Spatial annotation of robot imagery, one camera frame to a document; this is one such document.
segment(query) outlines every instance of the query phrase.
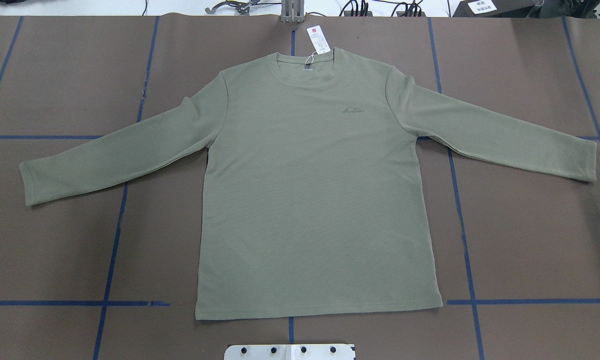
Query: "shirt hem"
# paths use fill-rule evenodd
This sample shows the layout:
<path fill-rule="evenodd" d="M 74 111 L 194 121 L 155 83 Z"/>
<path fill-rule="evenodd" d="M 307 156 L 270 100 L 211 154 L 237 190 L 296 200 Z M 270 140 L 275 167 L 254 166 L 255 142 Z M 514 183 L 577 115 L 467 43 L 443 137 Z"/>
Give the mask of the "shirt hem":
<path fill-rule="evenodd" d="M 407 312 L 410 310 L 422 310 L 442 307 L 441 296 L 435 295 L 411 301 L 398 302 L 374 302 L 374 303 L 352 303 L 326 306 L 302 306 L 302 307 L 266 307 L 260 309 L 241 310 L 195 310 L 195 319 L 198 321 L 226 321 L 235 319 L 267 319 L 283 317 L 302 317 L 309 315 L 344 314 L 344 313 L 378 313 L 378 312 Z"/>

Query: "white label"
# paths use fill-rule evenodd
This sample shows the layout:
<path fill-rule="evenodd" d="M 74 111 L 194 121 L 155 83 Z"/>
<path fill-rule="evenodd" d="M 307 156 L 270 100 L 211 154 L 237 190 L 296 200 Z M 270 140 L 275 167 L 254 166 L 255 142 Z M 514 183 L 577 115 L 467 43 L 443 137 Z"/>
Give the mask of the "white label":
<path fill-rule="evenodd" d="M 474 14 L 482 14 L 497 10 L 496 6 L 491 0 L 479 0 L 471 3 L 469 2 L 469 7 Z"/>
<path fill-rule="evenodd" d="M 307 32 L 309 32 L 309 38 L 311 39 L 313 47 L 318 54 L 324 54 L 331 51 L 329 43 L 327 43 L 327 39 L 324 37 L 324 32 L 322 32 L 320 25 L 309 27 Z"/>

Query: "metal clamp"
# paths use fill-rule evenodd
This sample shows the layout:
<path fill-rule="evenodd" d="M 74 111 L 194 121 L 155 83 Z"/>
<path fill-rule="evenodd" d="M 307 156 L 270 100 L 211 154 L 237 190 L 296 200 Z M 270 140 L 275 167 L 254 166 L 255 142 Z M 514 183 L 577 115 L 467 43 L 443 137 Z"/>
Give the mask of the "metal clamp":
<path fill-rule="evenodd" d="M 304 22 L 304 0 L 282 0 L 283 23 Z"/>

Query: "brown table surface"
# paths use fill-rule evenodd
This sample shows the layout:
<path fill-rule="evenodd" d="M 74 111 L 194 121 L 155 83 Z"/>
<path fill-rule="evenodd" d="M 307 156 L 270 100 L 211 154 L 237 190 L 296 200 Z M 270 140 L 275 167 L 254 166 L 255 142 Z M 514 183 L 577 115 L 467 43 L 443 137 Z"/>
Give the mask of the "brown table surface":
<path fill-rule="evenodd" d="M 596 141 L 598 181 L 422 139 L 444 307 L 245 321 L 194 318 L 204 151 L 25 207 L 21 161 L 171 109 L 230 66 L 309 55 L 318 24 L 424 87 Z M 0 360 L 220 360 L 289 342 L 352 343 L 358 360 L 600 359 L 600 20 L 0 17 Z"/>

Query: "sleeve cuff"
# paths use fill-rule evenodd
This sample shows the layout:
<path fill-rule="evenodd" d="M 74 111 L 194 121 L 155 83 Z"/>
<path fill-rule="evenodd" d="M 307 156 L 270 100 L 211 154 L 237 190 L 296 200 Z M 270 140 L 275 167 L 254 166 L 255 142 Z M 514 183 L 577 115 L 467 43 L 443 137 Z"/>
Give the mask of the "sleeve cuff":
<path fill-rule="evenodd" d="M 597 178 L 595 176 L 595 152 L 597 151 L 597 143 L 594 141 L 589 141 L 589 149 L 587 150 L 586 157 L 586 171 L 585 178 L 583 179 L 586 182 L 594 183 Z"/>
<path fill-rule="evenodd" d="M 22 180 L 24 180 L 24 192 L 26 206 L 31 207 L 36 204 L 35 202 L 35 179 L 30 169 L 26 165 L 26 161 L 20 164 L 20 173 L 22 174 Z"/>

